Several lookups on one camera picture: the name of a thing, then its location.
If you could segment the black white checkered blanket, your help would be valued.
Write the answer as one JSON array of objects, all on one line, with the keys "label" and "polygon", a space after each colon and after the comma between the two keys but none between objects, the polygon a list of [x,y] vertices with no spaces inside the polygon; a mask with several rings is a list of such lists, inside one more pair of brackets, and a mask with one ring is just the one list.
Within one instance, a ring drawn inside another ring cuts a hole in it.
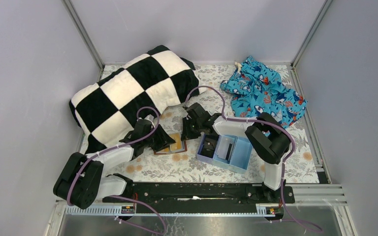
[{"label": "black white checkered blanket", "polygon": [[69,108],[88,140],[86,153],[113,147],[138,118],[162,114],[206,91],[194,64],[159,45],[76,92]]}]

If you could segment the brown leather card holder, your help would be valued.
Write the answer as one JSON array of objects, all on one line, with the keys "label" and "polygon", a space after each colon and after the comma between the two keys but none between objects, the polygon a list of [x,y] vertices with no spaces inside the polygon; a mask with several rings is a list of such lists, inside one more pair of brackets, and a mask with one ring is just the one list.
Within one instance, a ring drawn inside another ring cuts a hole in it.
[{"label": "brown leather card holder", "polygon": [[175,143],[170,144],[169,147],[158,152],[154,151],[154,155],[176,154],[186,152],[188,150],[186,141],[181,140],[181,133],[174,133],[170,134],[169,136],[175,141]]}]

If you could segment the aluminium frame rails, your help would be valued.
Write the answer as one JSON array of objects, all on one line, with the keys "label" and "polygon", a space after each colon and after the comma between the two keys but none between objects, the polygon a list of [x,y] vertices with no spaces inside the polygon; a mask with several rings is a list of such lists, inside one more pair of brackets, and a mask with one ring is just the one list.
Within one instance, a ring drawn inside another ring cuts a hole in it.
[{"label": "aluminium frame rails", "polygon": [[[85,45],[90,51],[91,56],[95,60],[98,68],[99,68],[99,75],[98,80],[101,80],[103,78],[103,75],[105,74],[105,68],[106,67],[118,67],[121,65],[121,63],[111,63],[106,64],[102,61],[100,58],[100,55],[97,52],[96,47],[94,46],[94,43],[92,42],[89,34],[87,33],[84,24],[82,23],[79,14],[76,11],[76,8],[74,6],[74,3],[71,0],[63,0],[63,5],[65,6],[69,16],[71,17],[73,23],[75,24],[80,36],[85,42]],[[297,73],[297,65],[300,62],[300,59],[302,58],[303,54],[305,53],[306,48],[310,44],[313,36],[315,35],[319,25],[321,24],[323,18],[325,17],[327,11],[329,10],[330,6],[332,5],[332,0],[325,0],[322,4],[321,9],[319,10],[313,24],[311,25],[311,28],[309,32],[307,33],[304,42],[302,43],[297,55],[294,57],[292,62],[275,62],[271,63],[272,65],[282,65],[284,64],[287,67],[287,71],[289,73],[289,79],[293,83],[293,87],[295,89],[298,89],[300,91],[303,91],[299,75]],[[329,173],[329,169],[327,164],[325,163],[325,156],[323,154],[323,150],[320,144],[320,141],[318,139],[318,135],[315,128],[315,123],[313,121],[313,118],[309,111],[306,111],[304,121],[302,121],[304,129],[307,133],[308,141],[310,142],[310,146],[312,151],[314,152],[314,165],[318,174],[319,180],[327,180],[326,183],[320,183],[322,188],[326,187],[339,187],[342,188],[339,184],[335,185],[332,182],[332,178]],[[349,207],[347,202],[344,202],[344,206],[342,203],[337,202],[334,206],[334,211],[337,217],[337,220],[339,221],[339,227],[341,230],[342,235],[344,236],[356,236],[357,232],[355,229],[354,222],[351,218],[351,214],[349,212]],[[45,231],[46,236],[54,236],[55,230],[58,232],[61,231],[61,223],[62,223],[62,217],[61,214],[55,215],[53,214],[51,216],[51,219],[48,223],[48,227]]]}]

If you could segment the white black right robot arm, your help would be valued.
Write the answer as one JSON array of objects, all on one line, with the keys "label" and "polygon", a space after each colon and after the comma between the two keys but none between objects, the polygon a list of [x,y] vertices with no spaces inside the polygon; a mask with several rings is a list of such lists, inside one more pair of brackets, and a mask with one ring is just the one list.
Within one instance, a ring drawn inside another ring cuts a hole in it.
[{"label": "white black right robot arm", "polygon": [[201,137],[196,156],[210,164],[245,172],[253,151],[265,162],[264,185],[278,190],[283,185],[284,161],[295,149],[292,136],[268,113],[256,118],[211,115],[199,103],[185,108],[182,140]]}]

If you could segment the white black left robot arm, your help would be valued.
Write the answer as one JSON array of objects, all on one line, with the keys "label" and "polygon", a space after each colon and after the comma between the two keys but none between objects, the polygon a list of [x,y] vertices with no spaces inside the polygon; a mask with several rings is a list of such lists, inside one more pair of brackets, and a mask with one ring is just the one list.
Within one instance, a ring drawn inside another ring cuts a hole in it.
[{"label": "white black left robot arm", "polygon": [[121,174],[108,175],[107,170],[141,155],[145,148],[160,151],[175,140],[161,127],[146,119],[139,119],[115,146],[89,155],[73,153],[53,187],[53,194],[80,209],[96,200],[110,196],[132,196],[132,180]]}]

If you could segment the blue shark print cloth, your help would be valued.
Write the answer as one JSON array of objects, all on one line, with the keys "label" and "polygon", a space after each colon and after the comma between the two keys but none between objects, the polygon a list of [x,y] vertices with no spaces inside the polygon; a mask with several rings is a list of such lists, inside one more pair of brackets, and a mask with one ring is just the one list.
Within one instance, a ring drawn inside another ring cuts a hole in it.
[{"label": "blue shark print cloth", "polygon": [[252,56],[237,64],[220,89],[232,94],[230,106],[236,117],[257,117],[265,112],[287,128],[305,115],[307,100],[285,86],[279,72]]}]

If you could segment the purple blue card organizer box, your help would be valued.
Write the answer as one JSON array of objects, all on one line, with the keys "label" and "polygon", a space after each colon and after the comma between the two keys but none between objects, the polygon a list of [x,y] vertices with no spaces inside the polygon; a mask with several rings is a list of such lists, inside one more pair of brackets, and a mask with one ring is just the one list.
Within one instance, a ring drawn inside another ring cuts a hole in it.
[{"label": "purple blue card organizer box", "polygon": [[247,171],[252,145],[233,135],[203,135],[196,157],[199,161],[239,174]]}]

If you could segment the black card in purple slot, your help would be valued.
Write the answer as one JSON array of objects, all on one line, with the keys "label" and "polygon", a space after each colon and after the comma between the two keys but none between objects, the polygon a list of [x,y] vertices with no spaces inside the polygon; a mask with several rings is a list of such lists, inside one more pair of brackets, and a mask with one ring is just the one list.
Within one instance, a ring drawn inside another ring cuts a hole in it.
[{"label": "black card in purple slot", "polygon": [[208,158],[213,158],[218,139],[218,135],[205,135],[202,141],[200,154]]}]

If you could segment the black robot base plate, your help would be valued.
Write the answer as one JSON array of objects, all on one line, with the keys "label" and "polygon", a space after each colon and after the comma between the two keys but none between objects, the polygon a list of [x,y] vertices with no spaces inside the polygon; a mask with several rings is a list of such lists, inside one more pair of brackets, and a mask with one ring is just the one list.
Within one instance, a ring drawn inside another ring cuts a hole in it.
[{"label": "black robot base plate", "polygon": [[126,186],[122,196],[144,202],[145,207],[155,210],[167,206],[193,207],[198,210],[228,208],[236,204],[269,204],[281,207],[283,203],[295,203],[292,187],[272,190],[260,183],[134,182]]}]

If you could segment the white card in middle slot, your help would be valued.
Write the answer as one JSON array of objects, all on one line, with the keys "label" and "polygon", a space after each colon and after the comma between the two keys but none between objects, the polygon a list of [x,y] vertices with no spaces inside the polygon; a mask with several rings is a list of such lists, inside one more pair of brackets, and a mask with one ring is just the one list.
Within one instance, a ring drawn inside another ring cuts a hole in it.
[{"label": "white card in middle slot", "polygon": [[220,136],[220,140],[217,144],[216,149],[216,157],[229,163],[234,146],[235,138],[229,136]]}]

